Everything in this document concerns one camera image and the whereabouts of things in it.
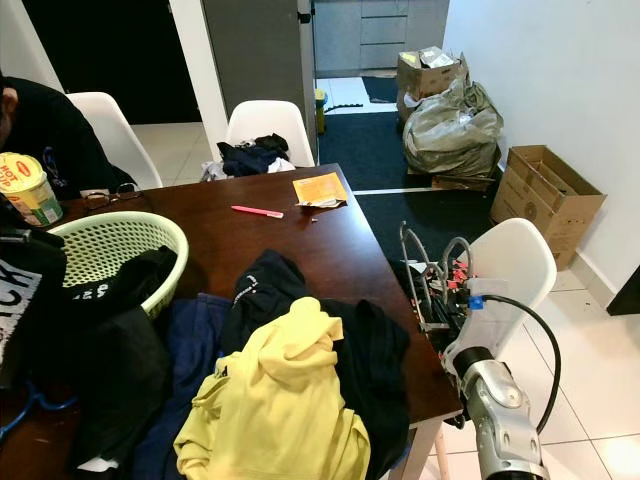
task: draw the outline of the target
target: grey plastic bag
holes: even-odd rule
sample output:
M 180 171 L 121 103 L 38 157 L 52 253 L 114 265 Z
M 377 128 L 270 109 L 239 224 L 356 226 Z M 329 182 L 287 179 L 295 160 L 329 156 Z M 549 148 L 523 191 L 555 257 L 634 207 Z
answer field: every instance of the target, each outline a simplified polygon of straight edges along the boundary
M 502 126 L 482 86 L 456 78 L 411 114 L 402 134 L 404 153 L 409 165 L 424 173 L 486 177 L 500 159 Z

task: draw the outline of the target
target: yellow clothing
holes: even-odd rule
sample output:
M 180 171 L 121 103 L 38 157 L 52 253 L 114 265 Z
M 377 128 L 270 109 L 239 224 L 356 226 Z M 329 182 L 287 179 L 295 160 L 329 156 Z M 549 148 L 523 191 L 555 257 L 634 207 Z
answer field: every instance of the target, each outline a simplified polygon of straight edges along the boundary
M 174 442 L 190 480 L 356 480 L 369 436 L 344 408 L 333 341 L 342 320 L 302 298 L 216 362 Z

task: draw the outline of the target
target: white chair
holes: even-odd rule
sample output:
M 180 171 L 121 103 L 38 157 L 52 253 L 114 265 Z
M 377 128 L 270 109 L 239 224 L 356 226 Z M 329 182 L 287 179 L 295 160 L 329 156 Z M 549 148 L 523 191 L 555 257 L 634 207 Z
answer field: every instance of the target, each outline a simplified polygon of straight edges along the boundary
M 289 161 L 297 167 L 313 167 L 315 162 L 302 115 L 291 102 L 250 100 L 233 109 L 226 142 L 237 145 L 245 140 L 277 133 L 289 145 Z
M 162 187 L 156 167 L 111 95 L 83 92 L 67 97 L 93 128 L 110 163 L 131 175 L 141 190 Z
M 529 220 L 511 218 L 499 223 L 471 244 L 473 271 L 479 277 L 509 282 L 508 297 L 535 309 L 556 281 L 556 264 L 547 242 Z M 509 307 L 514 322 L 511 334 L 526 314 Z

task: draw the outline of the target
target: light green basket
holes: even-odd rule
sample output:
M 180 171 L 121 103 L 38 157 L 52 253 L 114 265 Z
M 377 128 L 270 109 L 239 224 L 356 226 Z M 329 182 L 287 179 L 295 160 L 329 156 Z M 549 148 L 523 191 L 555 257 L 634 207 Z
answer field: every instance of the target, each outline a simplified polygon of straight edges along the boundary
M 189 257 L 187 237 L 180 227 L 153 213 L 103 213 L 60 225 L 49 232 L 65 240 L 65 287 L 111 277 L 124 262 L 147 250 L 162 245 L 173 250 L 178 258 L 171 273 L 142 303 L 152 320 L 171 302 Z

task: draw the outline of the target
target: pink highlighter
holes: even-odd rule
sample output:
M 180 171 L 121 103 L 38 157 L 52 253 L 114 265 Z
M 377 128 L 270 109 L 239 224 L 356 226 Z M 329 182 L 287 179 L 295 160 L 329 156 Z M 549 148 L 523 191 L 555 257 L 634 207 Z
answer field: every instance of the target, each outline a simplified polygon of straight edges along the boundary
M 255 213 L 257 215 L 265 215 L 267 217 L 273 217 L 273 218 L 284 217 L 284 213 L 274 212 L 273 210 L 262 210 L 260 208 L 242 207 L 240 205 L 232 205 L 231 208 L 234 210 L 237 210 L 238 212 Z

